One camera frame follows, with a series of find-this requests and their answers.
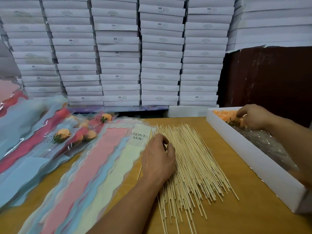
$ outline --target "forearm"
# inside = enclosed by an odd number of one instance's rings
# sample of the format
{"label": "forearm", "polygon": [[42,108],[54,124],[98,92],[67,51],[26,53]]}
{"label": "forearm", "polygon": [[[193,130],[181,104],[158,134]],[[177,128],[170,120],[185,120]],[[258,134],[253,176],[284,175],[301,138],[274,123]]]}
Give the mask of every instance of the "forearm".
{"label": "forearm", "polygon": [[87,234],[142,233],[161,185],[143,177]]}
{"label": "forearm", "polygon": [[266,129],[283,145],[312,183],[312,131],[281,117],[274,118]]}

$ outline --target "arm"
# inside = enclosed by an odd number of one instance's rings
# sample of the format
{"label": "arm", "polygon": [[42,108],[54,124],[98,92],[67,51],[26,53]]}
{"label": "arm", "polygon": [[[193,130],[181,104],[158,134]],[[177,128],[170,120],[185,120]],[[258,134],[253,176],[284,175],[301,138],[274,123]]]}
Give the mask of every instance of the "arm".
{"label": "arm", "polygon": [[[163,144],[168,144],[167,152]],[[142,233],[154,199],[175,168],[175,149],[162,134],[142,152],[143,177],[87,234]]]}
{"label": "arm", "polygon": [[251,130],[266,130],[271,133],[312,183],[312,131],[255,104],[242,107],[237,117],[245,114],[244,122],[247,127]]}

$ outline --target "hand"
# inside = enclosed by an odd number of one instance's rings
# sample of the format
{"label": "hand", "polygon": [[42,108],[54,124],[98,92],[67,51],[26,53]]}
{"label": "hand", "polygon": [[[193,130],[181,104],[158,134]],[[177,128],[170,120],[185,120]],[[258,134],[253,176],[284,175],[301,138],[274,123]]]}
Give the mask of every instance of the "hand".
{"label": "hand", "polygon": [[237,117],[244,116],[245,125],[251,130],[268,130],[278,116],[256,104],[247,104],[237,112]]}
{"label": "hand", "polygon": [[157,134],[149,141],[142,154],[143,177],[161,186],[174,172],[175,148],[164,135]]}

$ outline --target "stack of white boxes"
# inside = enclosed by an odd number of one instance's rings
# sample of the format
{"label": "stack of white boxes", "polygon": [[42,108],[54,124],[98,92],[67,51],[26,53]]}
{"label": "stack of white boxes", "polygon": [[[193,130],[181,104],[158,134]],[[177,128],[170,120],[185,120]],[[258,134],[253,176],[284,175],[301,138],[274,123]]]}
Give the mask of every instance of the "stack of white boxes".
{"label": "stack of white boxes", "polygon": [[234,1],[187,1],[180,105],[216,106]]}
{"label": "stack of white boxes", "polygon": [[91,0],[104,106],[139,106],[138,0]]}
{"label": "stack of white boxes", "polygon": [[177,106],[185,0],[139,0],[142,106]]}
{"label": "stack of white boxes", "polygon": [[90,3],[42,0],[70,106],[103,105]]}
{"label": "stack of white boxes", "polygon": [[49,25],[39,0],[1,0],[0,16],[29,97],[62,94]]}
{"label": "stack of white boxes", "polygon": [[312,0],[237,0],[227,51],[312,46]]}

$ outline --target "table surface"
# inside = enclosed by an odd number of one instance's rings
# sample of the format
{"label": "table surface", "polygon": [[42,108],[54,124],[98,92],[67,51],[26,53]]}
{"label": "table surface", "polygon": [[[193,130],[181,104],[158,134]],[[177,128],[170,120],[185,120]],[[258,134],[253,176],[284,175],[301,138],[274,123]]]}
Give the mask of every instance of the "table surface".
{"label": "table surface", "polygon": [[[146,119],[151,125],[179,125],[187,123],[196,127],[207,146],[211,149],[216,161],[228,177],[233,189],[239,196],[236,200],[233,193],[225,194],[224,202],[217,200],[211,206],[204,200],[203,206],[208,220],[194,211],[194,222],[197,233],[209,234],[270,234],[270,233],[312,233],[312,216],[296,215],[262,182],[248,165],[232,150],[221,136],[206,122],[199,118],[154,118]],[[43,202],[46,194],[58,184],[61,176],[70,169],[78,156],[61,165],[50,173],[31,191],[24,204],[13,207],[0,214],[0,233],[18,233],[27,217]],[[109,205],[110,209],[137,182],[141,162],[137,161],[128,177]],[[168,233],[177,233],[176,225],[167,220]],[[179,225],[181,234],[191,233],[187,222]],[[146,224],[144,233],[162,234],[160,212],[155,202]]]}

